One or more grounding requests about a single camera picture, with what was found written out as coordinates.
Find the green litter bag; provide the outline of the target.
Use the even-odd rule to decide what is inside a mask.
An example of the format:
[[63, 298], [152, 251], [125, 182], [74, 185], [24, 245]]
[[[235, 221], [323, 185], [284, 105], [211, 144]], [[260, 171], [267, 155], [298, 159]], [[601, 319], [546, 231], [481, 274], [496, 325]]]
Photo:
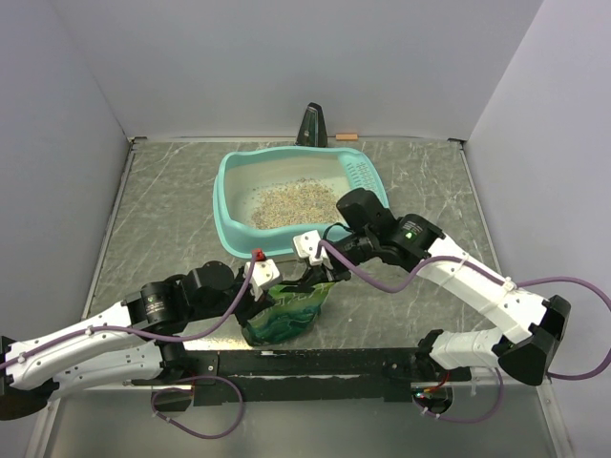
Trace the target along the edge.
[[251, 346], [282, 344], [307, 330], [319, 318], [333, 282], [323, 282], [299, 291], [296, 285], [280, 283], [265, 296], [269, 307], [241, 325], [242, 336]]

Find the teal litter box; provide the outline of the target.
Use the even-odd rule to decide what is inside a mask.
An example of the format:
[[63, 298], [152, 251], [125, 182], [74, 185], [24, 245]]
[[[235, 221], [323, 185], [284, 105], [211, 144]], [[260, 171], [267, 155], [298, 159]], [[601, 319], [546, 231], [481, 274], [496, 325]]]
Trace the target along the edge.
[[369, 158], [352, 148], [283, 146], [252, 152], [233, 152], [221, 161], [213, 191], [214, 221], [223, 248], [232, 256], [249, 260], [257, 248], [270, 258], [293, 257], [292, 239], [333, 223], [302, 224], [257, 229], [250, 222], [256, 192], [300, 178], [322, 181], [337, 201], [352, 189], [371, 190], [389, 207], [386, 190]]

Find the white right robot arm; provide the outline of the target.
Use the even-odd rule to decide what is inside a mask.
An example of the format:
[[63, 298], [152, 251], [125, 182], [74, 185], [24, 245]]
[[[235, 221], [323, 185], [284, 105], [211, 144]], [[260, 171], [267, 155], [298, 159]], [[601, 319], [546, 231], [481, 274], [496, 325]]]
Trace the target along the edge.
[[397, 218], [370, 190], [354, 189], [337, 208], [348, 236], [326, 241], [316, 230], [294, 237], [297, 257], [332, 279], [347, 278], [372, 259], [398, 266], [458, 297], [493, 324], [483, 331], [433, 330], [418, 344], [421, 376], [437, 380], [459, 367], [500, 368], [540, 385], [561, 343], [571, 304], [543, 298], [472, 257], [438, 226], [416, 214]]

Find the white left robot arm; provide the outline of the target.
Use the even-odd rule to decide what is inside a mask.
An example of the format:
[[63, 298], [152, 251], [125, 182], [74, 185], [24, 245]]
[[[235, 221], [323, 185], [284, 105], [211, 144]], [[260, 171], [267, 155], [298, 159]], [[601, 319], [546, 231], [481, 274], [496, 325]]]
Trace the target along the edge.
[[122, 381], [175, 384], [193, 370], [184, 348], [189, 323], [259, 313], [282, 275], [272, 260], [239, 273], [219, 261], [152, 281], [90, 319], [43, 337], [1, 340], [1, 418], [11, 421], [88, 387]]

